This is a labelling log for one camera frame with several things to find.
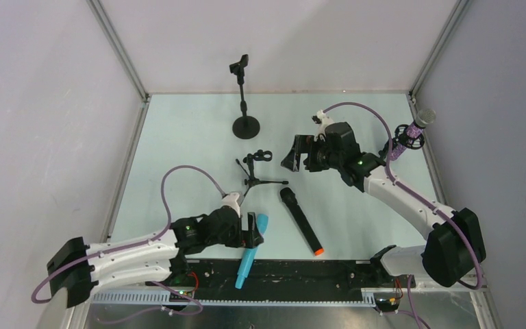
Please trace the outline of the black round-base microphone stand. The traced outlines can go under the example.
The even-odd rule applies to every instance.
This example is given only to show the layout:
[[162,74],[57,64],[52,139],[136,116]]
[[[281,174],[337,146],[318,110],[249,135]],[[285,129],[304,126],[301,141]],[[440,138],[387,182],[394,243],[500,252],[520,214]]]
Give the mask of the black round-base microphone stand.
[[248,105],[245,100],[245,68],[249,63],[249,55],[243,54],[239,61],[230,64],[230,73],[236,76],[240,92],[240,111],[241,116],[232,125],[233,134],[242,140],[249,140],[257,136],[260,132],[260,122],[253,116],[247,114]]

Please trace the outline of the black shock-mount tripod stand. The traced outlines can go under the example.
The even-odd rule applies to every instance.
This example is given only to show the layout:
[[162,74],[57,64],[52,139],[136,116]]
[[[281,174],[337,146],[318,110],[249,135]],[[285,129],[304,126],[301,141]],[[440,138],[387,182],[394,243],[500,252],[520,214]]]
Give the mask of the black shock-mount tripod stand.
[[397,160],[407,149],[419,150],[425,145],[424,127],[415,123],[398,125],[392,137],[392,161]]

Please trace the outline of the purple glitter microphone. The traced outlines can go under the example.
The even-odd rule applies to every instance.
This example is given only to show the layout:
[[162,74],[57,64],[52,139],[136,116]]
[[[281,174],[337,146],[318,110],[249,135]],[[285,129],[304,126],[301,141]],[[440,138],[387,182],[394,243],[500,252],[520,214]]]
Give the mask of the purple glitter microphone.
[[423,130],[436,120],[436,111],[431,108],[419,110],[409,125],[399,125],[394,131],[392,151],[389,159],[396,161],[407,150],[418,150],[425,144]]

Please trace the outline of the black microphone orange tip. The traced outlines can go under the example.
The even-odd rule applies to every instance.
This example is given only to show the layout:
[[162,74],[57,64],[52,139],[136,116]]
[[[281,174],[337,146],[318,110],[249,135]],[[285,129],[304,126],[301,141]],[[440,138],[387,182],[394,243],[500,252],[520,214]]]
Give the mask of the black microphone orange tip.
[[300,207],[293,190],[289,187],[282,188],[279,195],[289,213],[292,215],[297,227],[300,229],[303,238],[313,255],[320,256],[324,252],[324,248],[308,221],[308,218]]

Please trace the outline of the blue microphone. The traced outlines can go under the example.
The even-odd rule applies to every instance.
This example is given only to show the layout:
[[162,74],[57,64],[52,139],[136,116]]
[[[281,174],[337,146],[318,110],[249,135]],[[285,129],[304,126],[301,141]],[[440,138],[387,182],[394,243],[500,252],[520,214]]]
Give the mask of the blue microphone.
[[[268,216],[265,214],[258,214],[256,217],[256,225],[259,233],[264,235],[268,226]],[[255,255],[257,253],[258,247],[246,248],[237,273],[237,278],[235,282],[235,288],[241,289],[245,280],[249,276]]]

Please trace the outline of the small black tripod microphone stand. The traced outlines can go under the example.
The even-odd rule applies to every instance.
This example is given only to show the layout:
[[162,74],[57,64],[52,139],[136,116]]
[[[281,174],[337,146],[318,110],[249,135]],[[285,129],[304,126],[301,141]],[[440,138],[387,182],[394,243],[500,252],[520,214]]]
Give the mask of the small black tripod microphone stand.
[[245,193],[243,194],[244,198],[247,196],[249,191],[255,186],[264,184],[289,184],[289,181],[287,180],[261,180],[260,178],[257,178],[255,176],[255,162],[270,162],[272,159],[272,151],[264,151],[262,149],[257,150],[255,153],[247,154],[242,160],[239,160],[238,158],[235,159],[236,164],[242,169],[242,171],[247,176],[244,179],[244,185],[247,187]]

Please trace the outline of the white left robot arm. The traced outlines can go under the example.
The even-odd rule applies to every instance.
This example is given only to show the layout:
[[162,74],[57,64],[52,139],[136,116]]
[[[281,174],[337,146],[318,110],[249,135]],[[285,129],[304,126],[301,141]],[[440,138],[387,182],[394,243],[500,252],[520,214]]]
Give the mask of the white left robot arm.
[[45,283],[52,295],[65,289],[71,308],[103,290],[184,276],[190,271],[186,257],[213,245],[254,250],[263,244],[265,230],[254,213],[247,215],[243,228],[236,211],[223,206],[208,215],[178,219],[164,235],[90,245],[76,237],[47,263]]

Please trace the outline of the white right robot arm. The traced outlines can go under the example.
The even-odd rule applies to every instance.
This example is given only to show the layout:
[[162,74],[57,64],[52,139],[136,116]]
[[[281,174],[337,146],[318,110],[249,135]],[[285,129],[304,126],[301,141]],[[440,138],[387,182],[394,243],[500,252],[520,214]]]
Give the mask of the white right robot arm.
[[332,123],[318,136],[296,135],[281,161],[291,172],[335,169],[342,181],[393,209],[425,239],[414,247],[389,246],[371,258],[388,276],[427,276],[443,287],[478,272],[486,259],[477,215],[425,199],[404,184],[379,156],[363,152],[346,122]]

